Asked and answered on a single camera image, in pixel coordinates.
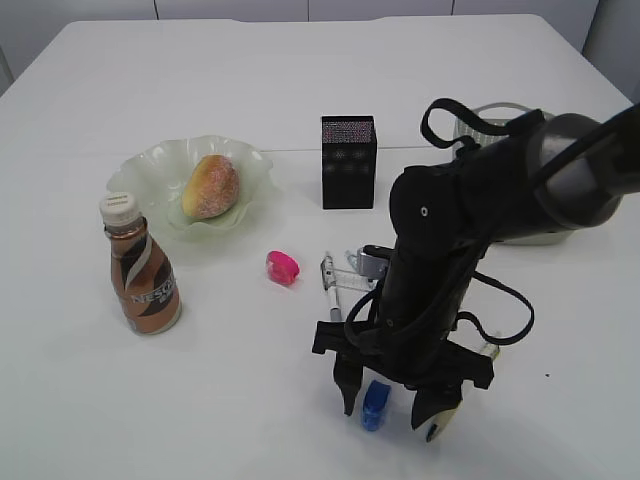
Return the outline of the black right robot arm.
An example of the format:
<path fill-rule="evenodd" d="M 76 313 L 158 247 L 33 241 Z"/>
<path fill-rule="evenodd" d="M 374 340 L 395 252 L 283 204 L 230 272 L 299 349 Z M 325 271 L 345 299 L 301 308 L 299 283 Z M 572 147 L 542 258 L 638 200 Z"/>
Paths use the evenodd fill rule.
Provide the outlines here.
<path fill-rule="evenodd" d="M 407 167 L 395 180 L 389 213 L 392 248 L 367 245 L 357 273 L 373 287 L 345 317 L 317 325 L 312 350 L 333 352 L 333 378 L 351 415 L 365 370 L 403 385 L 414 395 L 411 426 L 430 435 L 460 406 L 465 382 L 489 387 L 490 353 L 449 338 L 459 322 L 476 316 L 461 307 L 472 281 L 494 286 L 477 269 L 497 242 L 592 228 L 639 189 L 639 109 L 606 122 L 579 114 L 546 117 L 529 110 L 492 124 L 448 98 L 433 103 L 473 131 L 446 140 L 428 123 L 422 136 L 454 148 L 444 164 Z"/>

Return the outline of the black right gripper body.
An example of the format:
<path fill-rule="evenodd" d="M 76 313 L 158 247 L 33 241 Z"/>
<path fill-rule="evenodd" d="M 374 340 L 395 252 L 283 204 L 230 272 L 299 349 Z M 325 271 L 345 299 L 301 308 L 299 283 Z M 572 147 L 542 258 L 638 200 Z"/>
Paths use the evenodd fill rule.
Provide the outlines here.
<path fill-rule="evenodd" d="M 418 291 L 416 304 L 409 302 L 409 291 L 399 295 L 393 286 L 379 280 L 349 311 L 343 322 L 319 322 L 312 352 L 334 351 L 361 362 L 383 377 L 410 390 L 436 382 L 471 380 L 475 387 L 487 389 L 494 371 L 488 357 L 448 340 L 457 326 L 459 307 L 469 284 L 450 292 L 427 326 L 404 338 L 403 313 L 417 320 L 429 304 L 429 297 Z"/>

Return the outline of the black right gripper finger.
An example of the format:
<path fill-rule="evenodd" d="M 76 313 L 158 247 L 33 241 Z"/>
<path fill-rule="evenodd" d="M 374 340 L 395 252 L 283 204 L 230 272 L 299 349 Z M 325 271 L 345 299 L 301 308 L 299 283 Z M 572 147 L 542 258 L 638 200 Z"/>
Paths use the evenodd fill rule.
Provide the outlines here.
<path fill-rule="evenodd" d="M 364 365 L 351 360 L 344 354 L 337 354 L 333 367 L 333 379 L 343 398 L 344 414 L 351 416 L 357 396 L 362 387 Z"/>
<path fill-rule="evenodd" d="M 456 409 L 462 401 L 462 385 L 462 382 L 436 382 L 418 387 L 411 410 L 412 429 L 418 430 L 432 417 Z"/>

